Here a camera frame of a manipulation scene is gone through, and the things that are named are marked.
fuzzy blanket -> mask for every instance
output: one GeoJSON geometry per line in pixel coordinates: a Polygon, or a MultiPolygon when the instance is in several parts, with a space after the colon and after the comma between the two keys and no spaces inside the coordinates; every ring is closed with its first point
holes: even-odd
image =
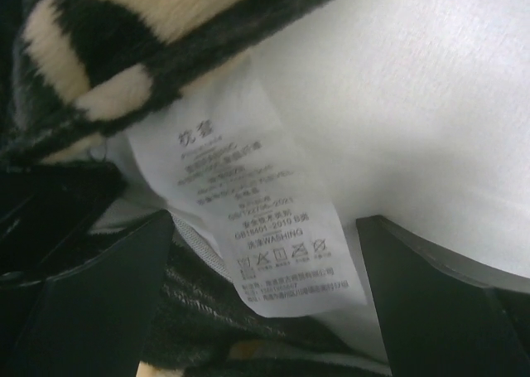
{"type": "MultiPolygon", "coordinates": [[[[101,143],[326,2],[0,0],[0,166],[62,162],[101,143]]],[[[262,341],[350,350],[309,318],[258,317],[194,254],[171,252],[143,355],[150,365],[186,377],[372,375],[251,360],[262,341]]]]}

